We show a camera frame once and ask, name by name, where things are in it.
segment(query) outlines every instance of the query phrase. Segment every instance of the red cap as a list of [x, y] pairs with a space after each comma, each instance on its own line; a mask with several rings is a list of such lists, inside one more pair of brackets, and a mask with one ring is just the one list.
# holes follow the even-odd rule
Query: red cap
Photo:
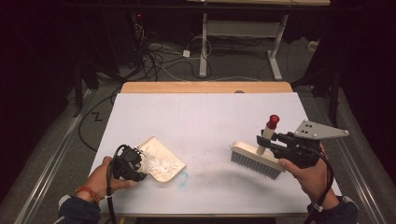
[[278, 122], [279, 117], [277, 115], [271, 115], [270, 120], [267, 122], [267, 127], [274, 130]]

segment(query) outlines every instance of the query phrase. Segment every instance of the brush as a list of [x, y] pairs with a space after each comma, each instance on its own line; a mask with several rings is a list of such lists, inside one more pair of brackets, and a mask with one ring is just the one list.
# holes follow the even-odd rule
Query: brush
[[[262, 137], [271, 140], [278, 122], [279, 117], [271, 115], [262, 132]], [[267, 175], [271, 179], [276, 179], [280, 173], [285, 172], [285, 168], [277, 162], [278, 159], [271, 152], [265, 151], [265, 147], [253, 147], [243, 142], [234, 142], [231, 151], [231, 161]]]

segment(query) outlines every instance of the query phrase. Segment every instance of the white tabletop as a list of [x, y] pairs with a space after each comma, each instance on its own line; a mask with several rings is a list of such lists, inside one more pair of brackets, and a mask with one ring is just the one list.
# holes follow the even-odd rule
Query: white tabletop
[[[186, 168], [171, 182], [148, 176], [113, 196], [115, 212], [131, 216], [262, 216], [306, 213], [310, 203], [289, 173], [276, 180], [231, 162], [230, 146], [257, 146], [272, 114], [277, 133], [307, 119], [296, 93], [121, 93], [92, 170], [118, 146], [138, 146], [155, 136]], [[334, 181], [333, 189], [339, 194]], [[101, 202], [107, 212], [106, 200]]]

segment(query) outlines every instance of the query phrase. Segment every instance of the gray bristles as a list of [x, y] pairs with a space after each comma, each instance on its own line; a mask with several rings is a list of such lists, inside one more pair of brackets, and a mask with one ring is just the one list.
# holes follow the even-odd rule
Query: gray bristles
[[276, 179], [280, 175], [280, 171], [274, 169], [270, 166], [264, 165], [257, 161], [254, 161], [246, 156], [243, 156], [239, 153], [233, 151], [231, 155], [231, 161], [234, 161], [240, 165], [243, 165], [251, 170], [254, 170], [262, 175], [267, 175], [271, 179]]

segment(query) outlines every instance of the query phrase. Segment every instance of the hand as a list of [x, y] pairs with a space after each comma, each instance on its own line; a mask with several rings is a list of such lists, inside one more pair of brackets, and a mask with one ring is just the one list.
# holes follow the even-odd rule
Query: hand
[[[287, 171], [289, 171], [298, 182], [301, 184], [303, 192], [305, 192], [310, 198], [312, 203], [316, 203], [318, 198], [326, 189], [327, 185], [327, 165], [322, 160], [319, 159], [318, 163], [314, 167], [300, 169], [291, 161], [286, 159], [280, 159], [279, 164], [281, 164]], [[335, 196], [332, 189], [326, 194], [326, 199], [323, 202], [323, 209], [330, 209], [339, 204], [337, 197]]]
[[[95, 192], [99, 198], [102, 200], [106, 196], [106, 189], [107, 189], [107, 166], [110, 164], [112, 158], [111, 157], [104, 157], [103, 162], [100, 166], [96, 167], [96, 169], [92, 172], [92, 174], [88, 177], [87, 181], [85, 181], [85, 187], [91, 188], [93, 192]], [[132, 180], [118, 180], [111, 178], [111, 190], [114, 193], [117, 189], [128, 189], [133, 187], [135, 184]], [[91, 197], [90, 193], [87, 191], [80, 191], [77, 197], [87, 201], [87, 202], [94, 202], [93, 197]]]

